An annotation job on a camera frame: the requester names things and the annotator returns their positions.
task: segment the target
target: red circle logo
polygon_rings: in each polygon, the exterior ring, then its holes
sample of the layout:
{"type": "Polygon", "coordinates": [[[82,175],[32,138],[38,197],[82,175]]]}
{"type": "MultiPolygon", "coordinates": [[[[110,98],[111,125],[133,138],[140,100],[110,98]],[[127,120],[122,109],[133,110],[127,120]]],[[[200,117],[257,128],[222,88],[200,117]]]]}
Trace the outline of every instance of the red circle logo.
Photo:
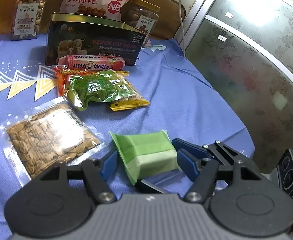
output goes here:
{"type": "Polygon", "coordinates": [[[121,4],[118,1],[112,1],[107,6],[110,13],[118,13],[121,10],[121,4]]]}

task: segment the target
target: green wrapper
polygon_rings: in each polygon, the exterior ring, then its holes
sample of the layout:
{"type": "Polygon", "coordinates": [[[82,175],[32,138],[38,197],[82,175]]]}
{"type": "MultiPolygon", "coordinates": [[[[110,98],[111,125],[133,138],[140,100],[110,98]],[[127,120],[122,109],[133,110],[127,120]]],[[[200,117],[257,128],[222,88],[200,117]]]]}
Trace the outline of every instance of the green wrapper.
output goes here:
{"type": "Polygon", "coordinates": [[[138,179],[179,168],[176,150],[164,130],[138,135],[110,134],[132,185],[138,179]]]}
{"type": "Polygon", "coordinates": [[[68,91],[69,99],[80,111],[88,107],[89,101],[112,102],[135,94],[124,78],[111,69],[95,75],[74,75],[68,91]]]}

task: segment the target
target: white cable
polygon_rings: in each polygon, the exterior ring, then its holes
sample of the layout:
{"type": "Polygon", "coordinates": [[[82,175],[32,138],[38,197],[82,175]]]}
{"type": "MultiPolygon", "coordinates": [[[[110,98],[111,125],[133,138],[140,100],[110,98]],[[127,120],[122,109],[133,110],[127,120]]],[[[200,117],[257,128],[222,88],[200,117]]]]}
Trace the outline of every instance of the white cable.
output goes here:
{"type": "Polygon", "coordinates": [[[180,24],[182,27],[182,33],[183,33],[183,39],[180,44],[182,51],[183,51],[183,56],[185,57],[185,45],[184,45],[184,40],[185,40],[185,34],[184,34],[184,27],[183,27],[183,20],[182,20],[182,15],[181,15],[181,8],[182,8],[182,1],[179,0],[179,17],[180,17],[180,24]]]}

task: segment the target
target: barcode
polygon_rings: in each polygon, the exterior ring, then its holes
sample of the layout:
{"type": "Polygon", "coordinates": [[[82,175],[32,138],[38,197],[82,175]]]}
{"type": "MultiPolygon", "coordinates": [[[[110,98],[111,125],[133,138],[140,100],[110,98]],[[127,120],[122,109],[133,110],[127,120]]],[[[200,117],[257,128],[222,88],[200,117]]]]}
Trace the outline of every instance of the barcode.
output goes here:
{"type": "Polygon", "coordinates": [[[72,112],[72,110],[67,110],[66,112],[67,112],[67,114],[68,114],[72,119],[75,120],[76,124],[77,124],[79,127],[83,127],[83,126],[84,126],[83,122],[81,122],[81,120],[75,115],[75,113],[72,112]]]}
{"type": "Polygon", "coordinates": [[[119,58],[116,58],[116,57],[109,57],[108,60],[121,61],[119,58]]]}

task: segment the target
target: blue tablecloth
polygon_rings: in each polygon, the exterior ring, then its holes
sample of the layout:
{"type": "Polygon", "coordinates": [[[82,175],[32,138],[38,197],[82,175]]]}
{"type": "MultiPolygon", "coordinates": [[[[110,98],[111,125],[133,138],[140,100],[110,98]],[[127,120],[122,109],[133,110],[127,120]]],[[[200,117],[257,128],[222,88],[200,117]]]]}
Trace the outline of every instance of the blue tablecloth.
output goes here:
{"type": "MultiPolygon", "coordinates": [[[[152,40],[151,44],[141,50],[136,66],[125,67],[130,71],[128,80],[151,105],[112,112],[109,104],[91,103],[86,111],[77,112],[79,118],[88,126],[96,127],[108,142],[111,142],[109,131],[139,134],[164,129],[170,139],[179,137],[198,145],[220,140],[252,157],[254,145],[246,127],[202,74],[183,57],[177,42],[152,40]]],[[[44,65],[45,45],[45,35],[29,41],[9,41],[7,36],[0,36],[0,124],[57,96],[51,81],[54,72],[44,65]]],[[[181,196],[192,184],[178,170],[149,180],[181,196]]],[[[134,192],[121,163],[108,183],[117,197],[134,192]]],[[[80,182],[72,184],[82,186],[80,182]]],[[[19,188],[0,144],[0,239],[11,234],[3,207],[19,188]]]]}

